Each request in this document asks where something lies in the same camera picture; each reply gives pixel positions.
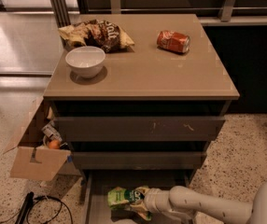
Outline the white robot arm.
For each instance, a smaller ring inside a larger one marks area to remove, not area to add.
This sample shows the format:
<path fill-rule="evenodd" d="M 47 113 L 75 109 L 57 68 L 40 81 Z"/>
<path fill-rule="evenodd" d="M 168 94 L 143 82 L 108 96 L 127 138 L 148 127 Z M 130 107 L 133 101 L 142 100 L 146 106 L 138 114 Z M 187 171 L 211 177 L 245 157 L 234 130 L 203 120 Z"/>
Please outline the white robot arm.
<path fill-rule="evenodd" d="M 267 182 L 260 186 L 253 203 L 222 199 L 175 186 L 170 190 L 150 189 L 143 205 L 150 213 L 169 217 L 187 218 L 189 210 L 193 210 L 224 224 L 267 224 Z"/>

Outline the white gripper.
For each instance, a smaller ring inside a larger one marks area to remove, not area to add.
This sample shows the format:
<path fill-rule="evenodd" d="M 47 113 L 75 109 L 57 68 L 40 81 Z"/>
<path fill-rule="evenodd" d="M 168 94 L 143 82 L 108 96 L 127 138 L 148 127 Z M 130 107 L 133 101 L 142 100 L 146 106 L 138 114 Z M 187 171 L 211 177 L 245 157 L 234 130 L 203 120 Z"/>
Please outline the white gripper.
<path fill-rule="evenodd" d="M 172 210 L 168 190 L 149 189 L 148 186 L 141 186 L 135 190 L 146 194 L 144 203 L 133 205 L 133 210 L 144 220 L 150 221 L 152 219 L 151 213 L 163 214 Z"/>

